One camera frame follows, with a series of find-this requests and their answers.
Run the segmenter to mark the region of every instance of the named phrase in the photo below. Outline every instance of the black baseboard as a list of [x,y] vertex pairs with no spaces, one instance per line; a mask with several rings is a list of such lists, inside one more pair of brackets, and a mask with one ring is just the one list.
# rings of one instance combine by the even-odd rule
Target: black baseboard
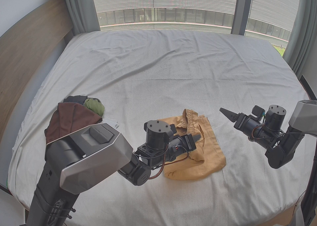
[[12,195],[11,192],[10,192],[8,189],[6,189],[4,186],[0,185],[0,189],[1,189],[2,191],[5,191],[7,194]]
[[310,97],[310,99],[311,100],[317,100],[312,88],[309,86],[308,82],[306,81],[306,79],[303,76],[301,76],[300,82],[302,83],[302,85],[304,86],[305,90],[307,91],[307,94]]

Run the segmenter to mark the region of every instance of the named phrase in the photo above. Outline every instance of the black cloth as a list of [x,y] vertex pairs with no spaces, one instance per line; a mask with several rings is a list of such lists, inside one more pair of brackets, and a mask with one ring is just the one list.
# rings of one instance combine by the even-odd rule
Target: black cloth
[[68,96],[67,98],[64,99],[63,103],[73,102],[73,103],[79,103],[79,104],[83,105],[87,98],[88,98],[87,96],[81,96],[81,95]]

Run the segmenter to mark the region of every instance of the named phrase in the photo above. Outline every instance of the wooden bed frame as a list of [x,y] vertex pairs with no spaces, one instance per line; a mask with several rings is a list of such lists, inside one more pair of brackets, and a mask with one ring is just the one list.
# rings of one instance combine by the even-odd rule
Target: wooden bed frame
[[[28,81],[72,28],[65,0],[50,0],[0,37],[0,142]],[[285,225],[293,209],[294,206],[259,226]]]

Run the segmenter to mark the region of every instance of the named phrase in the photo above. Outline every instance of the grass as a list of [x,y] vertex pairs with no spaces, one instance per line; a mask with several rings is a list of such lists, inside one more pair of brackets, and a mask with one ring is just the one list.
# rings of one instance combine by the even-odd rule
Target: grass
[[274,48],[280,53],[281,56],[283,56],[285,52],[285,48],[280,47],[280,46],[274,46]]

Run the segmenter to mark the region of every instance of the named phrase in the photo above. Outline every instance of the bed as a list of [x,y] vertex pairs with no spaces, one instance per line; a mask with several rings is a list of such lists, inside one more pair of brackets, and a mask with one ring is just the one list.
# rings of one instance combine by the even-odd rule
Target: bed
[[67,226],[258,225],[306,188],[314,138],[305,136],[293,160],[272,169],[265,150],[219,112],[282,105],[286,130],[297,101],[308,99],[268,41],[188,30],[92,32],[68,43],[22,122],[8,187],[27,209],[44,165],[44,129],[58,102],[78,94],[99,98],[134,149],[145,140],[144,122],[194,109],[208,117],[227,165],[203,180],[160,176],[141,187],[115,173],[79,196]]

